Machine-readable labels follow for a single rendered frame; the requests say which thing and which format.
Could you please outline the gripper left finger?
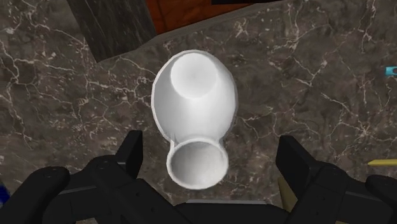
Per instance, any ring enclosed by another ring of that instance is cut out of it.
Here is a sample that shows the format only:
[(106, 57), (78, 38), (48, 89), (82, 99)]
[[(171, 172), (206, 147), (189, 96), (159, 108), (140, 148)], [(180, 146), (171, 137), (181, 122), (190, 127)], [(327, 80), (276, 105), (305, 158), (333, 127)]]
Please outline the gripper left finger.
[(49, 166), (31, 173), (0, 208), (0, 224), (192, 224), (137, 174), (143, 133), (131, 130), (114, 155), (75, 174)]

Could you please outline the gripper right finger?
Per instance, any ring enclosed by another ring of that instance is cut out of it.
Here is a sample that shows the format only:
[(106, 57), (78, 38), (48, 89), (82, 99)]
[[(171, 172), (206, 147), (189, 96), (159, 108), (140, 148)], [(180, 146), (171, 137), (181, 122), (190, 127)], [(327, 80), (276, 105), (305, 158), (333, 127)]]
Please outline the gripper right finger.
[(279, 138), (275, 163), (297, 197), (285, 224), (397, 224), (397, 179), (360, 182), (316, 160), (293, 136)]

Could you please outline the dull yellow flat object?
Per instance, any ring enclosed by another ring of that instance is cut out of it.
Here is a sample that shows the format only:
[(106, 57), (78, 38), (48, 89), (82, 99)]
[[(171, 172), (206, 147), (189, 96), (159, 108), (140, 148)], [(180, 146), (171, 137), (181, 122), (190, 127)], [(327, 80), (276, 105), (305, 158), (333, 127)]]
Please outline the dull yellow flat object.
[(277, 179), (277, 182), (279, 186), (282, 208), (288, 212), (291, 212), (298, 199), (296, 198), (292, 189), (289, 187), (287, 181), (282, 176)]

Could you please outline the yellow stick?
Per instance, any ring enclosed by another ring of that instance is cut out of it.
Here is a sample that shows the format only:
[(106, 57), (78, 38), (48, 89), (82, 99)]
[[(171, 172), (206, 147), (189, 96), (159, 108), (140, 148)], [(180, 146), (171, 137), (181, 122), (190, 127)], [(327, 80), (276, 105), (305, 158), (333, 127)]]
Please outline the yellow stick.
[(397, 166), (397, 159), (375, 159), (368, 163), (370, 166)]

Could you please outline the white vase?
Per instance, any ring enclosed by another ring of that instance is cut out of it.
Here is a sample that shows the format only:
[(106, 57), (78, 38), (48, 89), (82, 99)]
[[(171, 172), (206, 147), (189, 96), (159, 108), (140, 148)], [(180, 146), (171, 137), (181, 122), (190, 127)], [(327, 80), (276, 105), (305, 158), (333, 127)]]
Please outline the white vase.
[(166, 168), (175, 183), (203, 190), (225, 177), (229, 160), (223, 138), (237, 108), (233, 76), (210, 53), (185, 50), (162, 66), (152, 85), (151, 109), (170, 143)]

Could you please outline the blue object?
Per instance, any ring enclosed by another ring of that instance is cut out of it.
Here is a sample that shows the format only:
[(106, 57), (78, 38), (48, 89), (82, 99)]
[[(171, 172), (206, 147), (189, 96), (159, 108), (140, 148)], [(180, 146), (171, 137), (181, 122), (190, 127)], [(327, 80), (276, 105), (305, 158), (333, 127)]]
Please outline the blue object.
[(10, 193), (4, 183), (0, 181), (0, 207), (10, 199)]

